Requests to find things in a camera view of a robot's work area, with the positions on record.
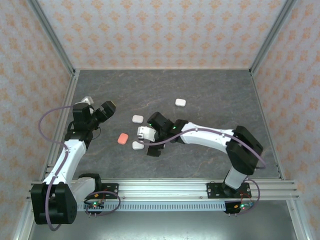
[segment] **floral wallpaper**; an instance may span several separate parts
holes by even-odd
[[[297,2],[254,79],[285,176],[297,180],[314,236],[320,236],[318,0]]]
[[[1,0],[0,16],[0,239],[11,240],[50,147],[38,120],[61,106],[70,76],[26,0]],[[47,136],[57,117],[44,120]]]
[[[79,69],[249,69],[285,0],[39,0]]]

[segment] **white block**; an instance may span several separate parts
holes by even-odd
[[[132,142],[132,148],[134,150],[140,150],[140,149],[144,149],[145,145],[143,145],[143,144],[141,144],[141,143],[139,143],[137,141],[134,141],[134,142]]]
[[[144,117],[140,116],[140,115],[134,115],[132,117],[132,122],[134,122],[136,124],[142,124],[144,122]]]
[[[176,100],[175,100],[175,105],[176,106],[179,106],[179,107],[184,107],[185,105],[186,105],[186,100],[184,100],[184,99],[180,99],[180,98],[177,98]]]

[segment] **gray marble surface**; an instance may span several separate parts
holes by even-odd
[[[254,178],[278,178],[279,173],[263,122],[258,100],[247,70],[81,70],[72,103],[91,96],[94,107],[107,101],[116,112],[101,124],[101,135],[93,140],[81,159],[74,178],[99,173],[106,178],[219,178],[231,167],[226,154],[200,145],[167,144],[160,157],[133,150],[140,124],[133,115],[154,113],[172,120],[217,129],[246,127],[264,147],[267,168]],[[175,106],[177,98],[185,107]],[[121,133],[129,135],[126,145],[117,143]]]

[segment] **mounting plate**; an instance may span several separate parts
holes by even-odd
[[[223,184],[222,182],[209,182],[206,184],[206,193],[208,195],[208,199],[229,199],[230,198],[224,193],[222,184]],[[241,196],[240,192],[248,194],[250,198],[252,197],[250,184],[247,182],[243,182],[241,184],[241,186],[237,190],[237,193],[234,194],[233,198],[235,199],[240,199],[241,197],[243,197],[244,199],[249,198],[246,195]]]

